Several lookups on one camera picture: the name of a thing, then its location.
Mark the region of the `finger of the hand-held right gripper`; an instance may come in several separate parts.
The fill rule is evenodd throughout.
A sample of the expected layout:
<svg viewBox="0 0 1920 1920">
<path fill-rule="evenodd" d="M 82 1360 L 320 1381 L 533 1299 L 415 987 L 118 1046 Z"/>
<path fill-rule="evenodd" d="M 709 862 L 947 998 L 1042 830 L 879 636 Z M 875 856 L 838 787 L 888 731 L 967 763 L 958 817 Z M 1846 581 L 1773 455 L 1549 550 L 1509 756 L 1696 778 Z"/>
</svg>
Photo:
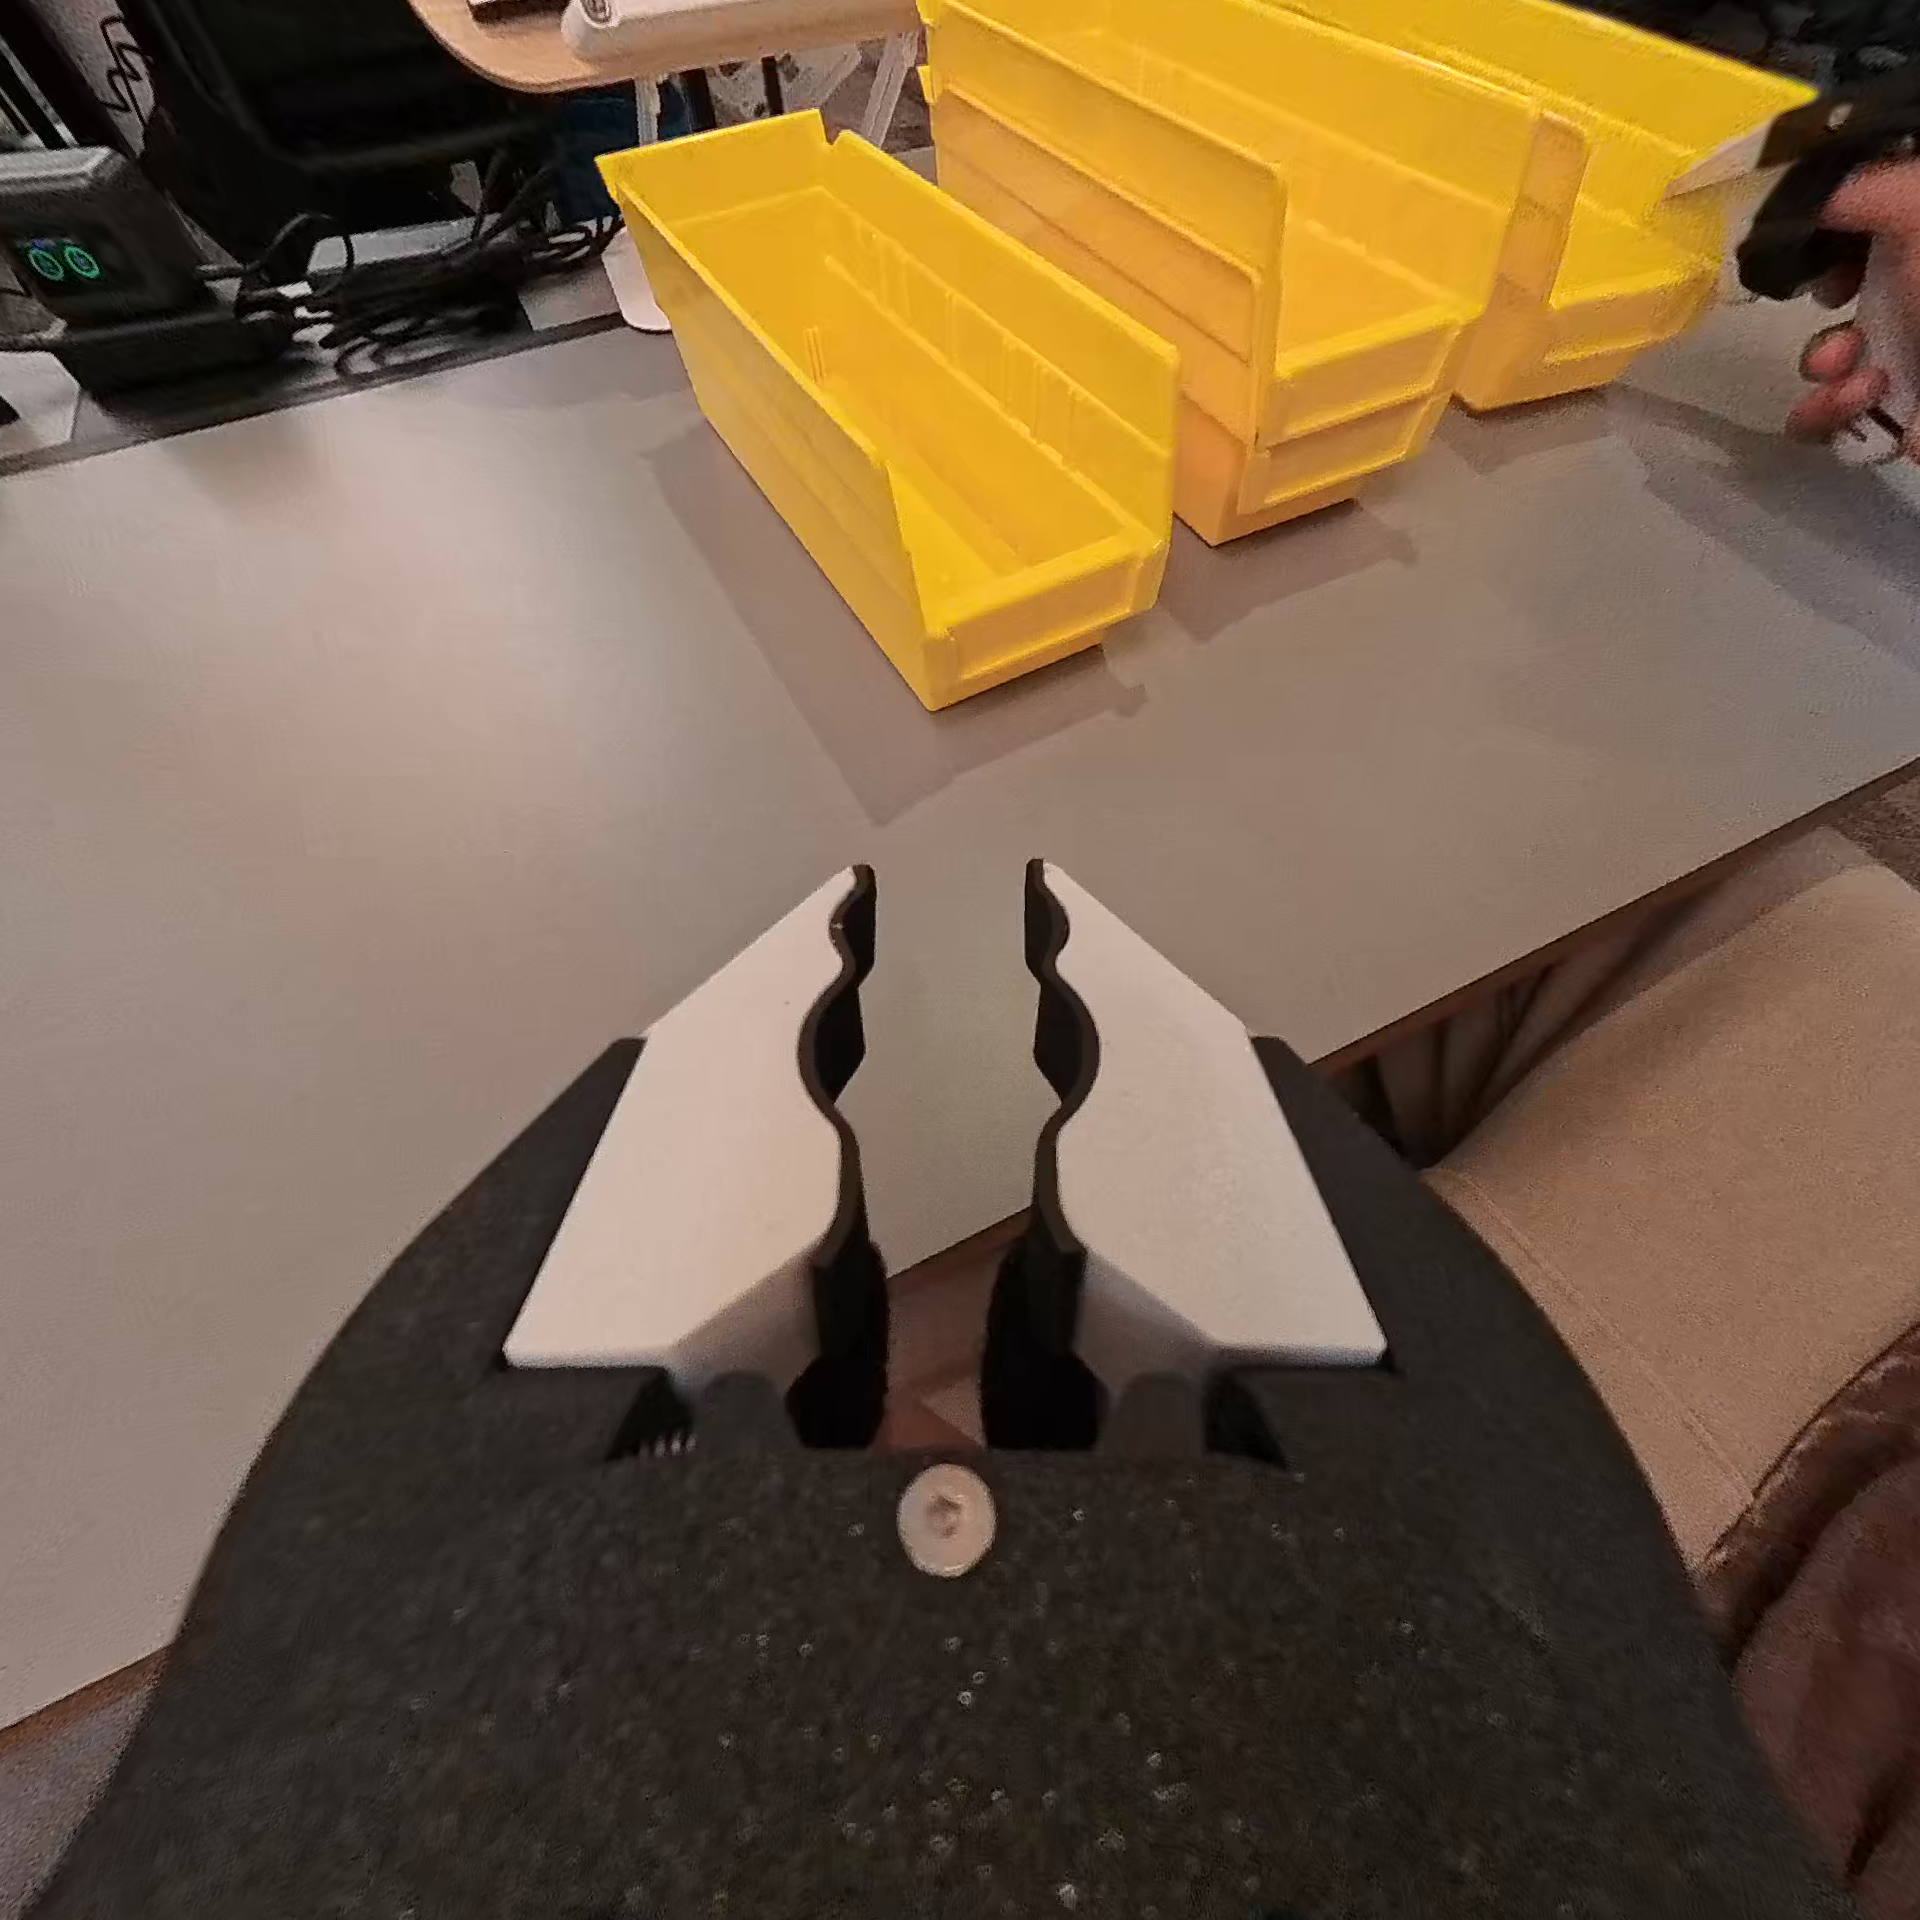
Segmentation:
<svg viewBox="0 0 1920 1920">
<path fill-rule="evenodd" d="M 1685 199 L 1748 178 L 1796 161 L 1808 144 L 1821 140 L 1821 127 L 1760 127 L 1708 151 L 1688 169 L 1665 183 L 1665 199 Z"/>
</svg>

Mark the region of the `black power adapter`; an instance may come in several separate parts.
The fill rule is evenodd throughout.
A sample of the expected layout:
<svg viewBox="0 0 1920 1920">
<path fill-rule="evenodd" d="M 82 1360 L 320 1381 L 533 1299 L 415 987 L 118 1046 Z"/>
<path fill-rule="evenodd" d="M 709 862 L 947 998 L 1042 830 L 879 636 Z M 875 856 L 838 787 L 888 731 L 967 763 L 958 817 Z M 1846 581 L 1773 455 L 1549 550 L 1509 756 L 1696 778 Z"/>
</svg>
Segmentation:
<svg viewBox="0 0 1920 1920">
<path fill-rule="evenodd" d="M 105 398 L 265 367 L 288 351 L 293 337 L 295 323 L 288 315 L 238 314 L 214 303 L 164 317 L 62 328 L 44 351 L 82 393 Z"/>
</svg>

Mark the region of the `black office chair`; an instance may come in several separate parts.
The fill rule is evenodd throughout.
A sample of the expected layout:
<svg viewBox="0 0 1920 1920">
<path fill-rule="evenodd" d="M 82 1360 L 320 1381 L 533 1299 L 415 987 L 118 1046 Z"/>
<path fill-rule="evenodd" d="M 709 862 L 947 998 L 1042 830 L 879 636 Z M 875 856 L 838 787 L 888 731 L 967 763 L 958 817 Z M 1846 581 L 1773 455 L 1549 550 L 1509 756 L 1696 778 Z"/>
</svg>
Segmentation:
<svg viewBox="0 0 1920 1920">
<path fill-rule="evenodd" d="M 537 95 L 483 79 L 404 2 L 128 2 L 162 151 L 211 183 L 334 188 L 553 133 Z"/>
</svg>

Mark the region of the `grey desk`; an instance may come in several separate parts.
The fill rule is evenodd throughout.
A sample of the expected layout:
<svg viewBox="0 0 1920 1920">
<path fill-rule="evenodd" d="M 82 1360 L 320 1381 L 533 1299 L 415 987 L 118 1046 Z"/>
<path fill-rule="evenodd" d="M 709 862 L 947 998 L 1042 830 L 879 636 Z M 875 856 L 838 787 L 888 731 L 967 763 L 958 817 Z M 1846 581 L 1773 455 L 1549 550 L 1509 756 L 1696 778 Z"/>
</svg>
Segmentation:
<svg viewBox="0 0 1920 1920">
<path fill-rule="evenodd" d="M 838 869 L 906 1268 L 1028 1197 L 1031 856 L 1343 1062 L 1903 772 L 1916 482 L 1782 439 L 1812 326 L 1176 530 L 1148 615 L 942 713 L 669 341 L 3 473 L 3 1721 L 170 1639 L 370 1283 Z"/>
</svg>

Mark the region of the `person's beige trousers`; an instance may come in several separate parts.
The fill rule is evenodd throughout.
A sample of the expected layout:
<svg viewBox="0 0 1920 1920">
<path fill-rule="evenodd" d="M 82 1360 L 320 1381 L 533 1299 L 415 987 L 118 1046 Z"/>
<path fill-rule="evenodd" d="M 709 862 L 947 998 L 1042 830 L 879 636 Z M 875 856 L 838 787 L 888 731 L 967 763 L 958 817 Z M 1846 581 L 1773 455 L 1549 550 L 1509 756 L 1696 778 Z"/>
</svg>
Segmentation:
<svg viewBox="0 0 1920 1920">
<path fill-rule="evenodd" d="M 1386 1059 L 1425 1184 L 1552 1324 L 1699 1567 L 1916 1329 L 1918 898 L 1817 831 Z"/>
</svg>

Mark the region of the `black power station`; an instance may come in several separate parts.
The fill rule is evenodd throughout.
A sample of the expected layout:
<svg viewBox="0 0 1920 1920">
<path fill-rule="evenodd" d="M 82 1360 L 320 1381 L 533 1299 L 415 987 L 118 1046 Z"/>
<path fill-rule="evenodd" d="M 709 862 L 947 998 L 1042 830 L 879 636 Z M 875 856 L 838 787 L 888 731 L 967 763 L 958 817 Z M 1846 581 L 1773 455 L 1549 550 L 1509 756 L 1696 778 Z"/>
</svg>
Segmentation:
<svg viewBox="0 0 1920 1920">
<path fill-rule="evenodd" d="M 1 256 L 16 287 L 69 326 L 170 317 L 209 298 L 171 204 L 114 149 L 5 153 Z"/>
</svg>

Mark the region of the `person's brown trousers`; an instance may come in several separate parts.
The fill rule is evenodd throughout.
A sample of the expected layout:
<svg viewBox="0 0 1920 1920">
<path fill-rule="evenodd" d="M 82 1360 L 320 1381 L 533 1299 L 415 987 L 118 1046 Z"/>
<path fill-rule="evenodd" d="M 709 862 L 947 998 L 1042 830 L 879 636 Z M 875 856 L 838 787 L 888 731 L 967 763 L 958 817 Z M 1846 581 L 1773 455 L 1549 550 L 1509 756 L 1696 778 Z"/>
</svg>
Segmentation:
<svg viewBox="0 0 1920 1920">
<path fill-rule="evenodd" d="M 1774 1788 L 1859 1913 L 1918 1915 L 1918 1331 L 1787 1446 L 1694 1576 Z"/>
</svg>

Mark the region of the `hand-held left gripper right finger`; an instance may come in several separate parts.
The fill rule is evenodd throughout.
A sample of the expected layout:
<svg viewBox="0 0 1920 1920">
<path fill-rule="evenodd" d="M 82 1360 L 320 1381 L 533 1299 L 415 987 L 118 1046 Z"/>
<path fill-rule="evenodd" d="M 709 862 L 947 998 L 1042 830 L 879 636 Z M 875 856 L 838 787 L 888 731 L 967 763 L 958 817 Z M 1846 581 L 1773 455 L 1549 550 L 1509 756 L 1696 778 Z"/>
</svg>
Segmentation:
<svg viewBox="0 0 1920 1920">
<path fill-rule="evenodd" d="M 1036 1338 L 1103 1399 L 1260 1367 L 1371 1369 L 1388 1340 L 1251 1034 L 1035 858 L 1024 958 L 1056 1113 L 1035 1152 Z"/>
</svg>

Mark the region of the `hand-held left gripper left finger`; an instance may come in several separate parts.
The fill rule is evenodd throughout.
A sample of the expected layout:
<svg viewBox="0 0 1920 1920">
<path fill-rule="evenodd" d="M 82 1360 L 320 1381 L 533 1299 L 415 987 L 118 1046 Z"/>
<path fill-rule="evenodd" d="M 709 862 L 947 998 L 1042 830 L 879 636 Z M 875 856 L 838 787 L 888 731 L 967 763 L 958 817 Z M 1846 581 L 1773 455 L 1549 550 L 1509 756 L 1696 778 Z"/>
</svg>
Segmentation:
<svg viewBox="0 0 1920 1920">
<path fill-rule="evenodd" d="M 850 865 L 641 1037 L 503 1344 L 691 1394 L 877 1365 L 877 1252 L 838 1098 L 861 1066 L 877 887 Z"/>
</svg>

